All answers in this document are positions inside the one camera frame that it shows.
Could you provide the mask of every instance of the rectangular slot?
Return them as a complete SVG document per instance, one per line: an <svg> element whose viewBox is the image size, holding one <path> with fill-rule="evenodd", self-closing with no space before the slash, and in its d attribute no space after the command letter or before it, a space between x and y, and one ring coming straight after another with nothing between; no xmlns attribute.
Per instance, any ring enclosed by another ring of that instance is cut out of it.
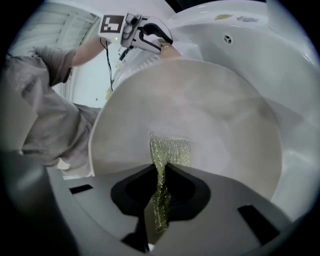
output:
<svg viewBox="0 0 320 256"><path fill-rule="evenodd" d="M71 194L73 194L73 195L80 193L80 192L83 192L83 191L90 190L90 189L93 189L93 187L90 186L89 184L69 188Z"/></svg>
<svg viewBox="0 0 320 256"><path fill-rule="evenodd" d="M279 235L279 231L254 206L245 205L238 211L262 246Z"/></svg>

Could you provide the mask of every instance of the green mesh scrubber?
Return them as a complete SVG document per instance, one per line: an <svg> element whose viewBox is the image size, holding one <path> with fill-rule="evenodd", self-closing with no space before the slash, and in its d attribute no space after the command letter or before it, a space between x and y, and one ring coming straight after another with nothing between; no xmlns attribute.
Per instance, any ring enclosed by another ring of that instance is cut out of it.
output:
<svg viewBox="0 0 320 256"><path fill-rule="evenodd" d="M166 164L191 166L190 143L184 137L163 136L149 132L150 153L153 164L157 169L157 187L153 195L156 232L160 233L168 227L168 212L171 200L170 193L165 186Z"/></svg>

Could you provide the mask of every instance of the small hole in ceramic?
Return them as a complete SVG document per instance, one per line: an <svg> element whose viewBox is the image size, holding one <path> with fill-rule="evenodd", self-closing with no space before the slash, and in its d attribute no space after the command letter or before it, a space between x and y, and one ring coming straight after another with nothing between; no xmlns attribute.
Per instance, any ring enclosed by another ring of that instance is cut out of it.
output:
<svg viewBox="0 0 320 256"><path fill-rule="evenodd" d="M230 45L233 43L232 37L227 34L224 35L223 40L227 45Z"/></svg>

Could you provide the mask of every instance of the sticker label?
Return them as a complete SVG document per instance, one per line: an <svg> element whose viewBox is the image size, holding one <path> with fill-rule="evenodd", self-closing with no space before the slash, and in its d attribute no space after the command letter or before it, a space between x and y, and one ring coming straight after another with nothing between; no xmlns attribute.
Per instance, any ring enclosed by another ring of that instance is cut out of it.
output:
<svg viewBox="0 0 320 256"><path fill-rule="evenodd" d="M125 16L104 15L100 33L120 33Z"/></svg>
<svg viewBox="0 0 320 256"><path fill-rule="evenodd" d="M224 19L228 19L230 17L232 17L233 15L231 14L219 14L218 16L216 16L214 18L215 21L218 21L218 20L224 20Z"/></svg>
<svg viewBox="0 0 320 256"><path fill-rule="evenodd" d="M245 17L245 16L241 16L236 19L240 22L258 22L259 20L258 18Z"/></svg>

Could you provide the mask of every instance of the black cable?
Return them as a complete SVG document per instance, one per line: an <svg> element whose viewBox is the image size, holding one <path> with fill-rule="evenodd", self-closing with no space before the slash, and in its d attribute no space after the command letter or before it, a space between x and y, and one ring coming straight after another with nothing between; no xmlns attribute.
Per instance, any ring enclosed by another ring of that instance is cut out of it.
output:
<svg viewBox="0 0 320 256"><path fill-rule="evenodd" d="M113 89L113 87L112 87L112 69L111 69L110 60L109 60L108 42L107 42L107 40L105 41L105 45L106 45L106 47L105 47L104 44L102 43L101 37L100 37L100 44L101 44L101 45L103 46L103 48L106 50L106 60L107 60L107 62L108 62L109 75L110 75L110 87L111 87L111 91L113 92L114 89Z"/></svg>
<svg viewBox="0 0 320 256"><path fill-rule="evenodd" d="M121 56L120 56L120 58L119 58L119 60L122 62L123 60L124 60L124 58L126 57L126 55L127 55L127 53L130 51L130 49L129 48L127 48L127 49L125 49L124 51L123 51L123 53L121 54Z"/></svg>

